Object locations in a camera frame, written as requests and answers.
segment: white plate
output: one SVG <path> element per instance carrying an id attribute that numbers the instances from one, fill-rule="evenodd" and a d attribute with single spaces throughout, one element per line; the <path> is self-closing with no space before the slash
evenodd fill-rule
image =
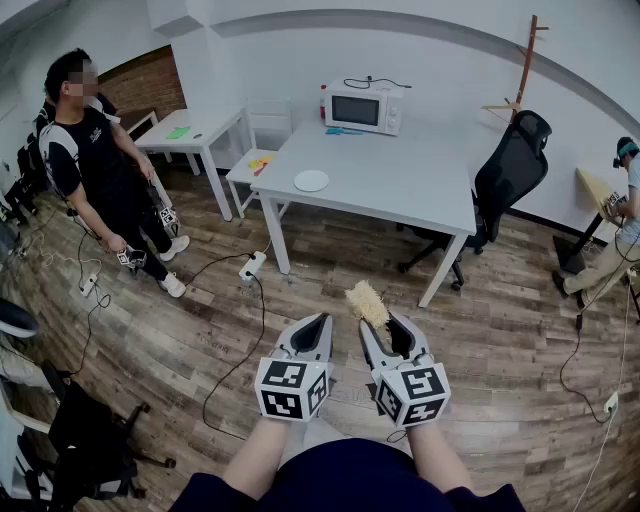
<path id="1" fill-rule="evenodd" d="M 302 171 L 293 179 L 293 184 L 303 192 L 317 192 L 329 184 L 329 176 L 315 169 Z"/>

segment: red bottle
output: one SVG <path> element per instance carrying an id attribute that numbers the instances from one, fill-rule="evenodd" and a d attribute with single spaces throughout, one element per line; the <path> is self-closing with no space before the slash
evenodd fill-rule
<path id="1" fill-rule="evenodd" d="M 326 85 L 321 85 L 320 89 L 323 91 L 327 88 Z M 320 117 L 324 119 L 324 92 L 322 93 L 322 97 L 320 98 Z"/>

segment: microwave door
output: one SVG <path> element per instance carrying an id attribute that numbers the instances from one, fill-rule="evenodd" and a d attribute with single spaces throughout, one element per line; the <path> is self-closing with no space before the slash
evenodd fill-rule
<path id="1" fill-rule="evenodd" d="M 384 112 L 381 103 L 379 99 L 334 95 L 331 97 L 332 121 L 335 126 L 378 132 Z"/>

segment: forearm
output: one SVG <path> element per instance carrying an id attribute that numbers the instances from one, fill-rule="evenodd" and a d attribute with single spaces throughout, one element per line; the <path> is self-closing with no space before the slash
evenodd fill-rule
<path id="1" fill-rule="evenodd" d="M 473 490 L 471 476 L 435 423 L 407 428 L 418 475 L 441 492 L 457 487 Z"/>
<path id="2" fill-rule="evenodd" d="M 129 155 L 138 163 L 142 160 L 146 160 L 146 155 L 138 149 L 138 146 L 136 146 L 133 139 L 122 126 L 114 123 L 111 125 L 111 129 L 113 130 L 113 139 L 122 152 Z"/>
<path id="3" fill-rule="evenodd" d="M 271 488 L 290 427 L 290 422 L 261 418 L 222 479 L 247 496 L 260 499 Z"/>
<path id="4" fill-rule="evenodd" d="M 88 202 L 82 202 L 78 204 L 74 204 L 73 207 L 78 212 L 78 215 L 82 217 L 96 235 L 104 240 L 108 240 L 112 235 L 113 231 L 109 229 L 109 227 L 104 223 L 102 217 L 98 214 L 97 211 L 91 206 Z"/>

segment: sponge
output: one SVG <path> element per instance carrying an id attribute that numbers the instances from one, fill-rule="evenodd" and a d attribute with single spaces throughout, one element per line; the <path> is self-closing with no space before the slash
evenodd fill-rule
<path id="1" fill-rule="evenodd" d="M 366 320 L 374 329 L 381 329 L 389 321 L 389 312 L 380 295 L 367 281 L 360 281 L 353 290 L 347 290 L 345 295 L 356 318 Z"/>

